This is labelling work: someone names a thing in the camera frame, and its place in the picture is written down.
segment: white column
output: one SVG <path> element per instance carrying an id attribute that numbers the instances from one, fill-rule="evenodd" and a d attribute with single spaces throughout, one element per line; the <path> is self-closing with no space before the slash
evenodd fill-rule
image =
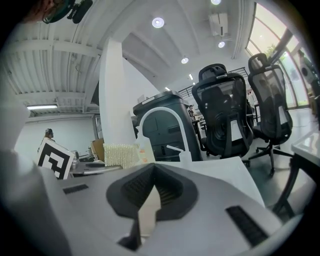
<path id="1" fill-rule="evenodd" d="M 99 106 L 104 143 L 133 144 L 122 44 L 110 38 L 103 49 L 99 76 Z"/>

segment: round ceiling light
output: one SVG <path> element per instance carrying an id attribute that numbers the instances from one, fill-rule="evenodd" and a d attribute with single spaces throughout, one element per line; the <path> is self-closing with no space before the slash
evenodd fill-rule
<path id="1" fill-rule="evenodd" d="M 189 61 L 189 58 L 184 57 L 184 58 L 181 60 L 181 63 L 182 63 L 182 64 L 186 64 L 188 61 Z"/>
<path id="2" fill-rule="evenodd" d="M 215 6 L 221 3 L 221 0 L 211 0 L 211 3 L 213 3 Z"/>
<path id="3" fill-rule="evenodd" d="M 222 42 L 218 43 L 218 47 L 219 47 L 219 48 L 222 48 L 222 47 L 225 46 L 225 44 L 226 44 L 226 43 L 225 43 L 224 41 L 222 41 Z"/>
<path id="4" fill-rule="evenodd" d="M 162 28 L 164 24 L 165 24 L 164 19 L 160 17 L 154 18 L 152 21 L 152 26 L 154 26 L 156 29 Z"/>

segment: white countertop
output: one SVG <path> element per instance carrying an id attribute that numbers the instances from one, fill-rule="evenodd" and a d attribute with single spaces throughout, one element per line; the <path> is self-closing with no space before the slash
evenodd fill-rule
<path id="1" fill-rule="evenodd" d="M 320 167 L 320 131 L 318 127 L 293 143 L 291 150 Z"/>
<path id="2" fill-rule="evenodd" d="M 156 163 L 181 168 L 180 162 L 157 161 Z M 265 203 L 254 180 L 238 156 L 219 160 L 192 162 L 189 171 L 223 180 L 265 207 Z"/>

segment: black mesh office chair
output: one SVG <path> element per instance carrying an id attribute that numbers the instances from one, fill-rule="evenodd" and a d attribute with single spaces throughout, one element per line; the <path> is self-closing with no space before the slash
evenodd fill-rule
<path id="1" fill-rule="evenodd" d="M 267 147 L 257 147 L 255 155 L 249 160 L 269 155 L 271 159 L 270 175 L 275 173 L 274 154 L 292 157 L 280 151 L 280 145 L 286 142 L 292 132 L 292 118 L 286 102 L 284 74 L 278 65 L 270 65 L 264 53 L 252 56 L 248 62 L 250 74 L 248 81 L 256 95 L 260 109 L 260 123 L 253 127 L 256 137 L 269 142 Z"/>
<path id="2" fill-rule="evenodd" d="M 221 158 L 244 156 L 253 141 L 246 118 L 246 83 L 238 73 L 227 73 L 222 64 L 206 66 L 192 94 L 203 114 L 207 137 L 202 143 L 207 154 Z"/>

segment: brown cardboard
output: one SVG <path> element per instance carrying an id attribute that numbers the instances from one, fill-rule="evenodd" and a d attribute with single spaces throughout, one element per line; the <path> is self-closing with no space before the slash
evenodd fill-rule
<path id="1" fill-rule="evenodd" d="M 92 153 L 96 153 L 101 161 L 105 161 L 104 138 L 99 138 L 91 142 Z"/>

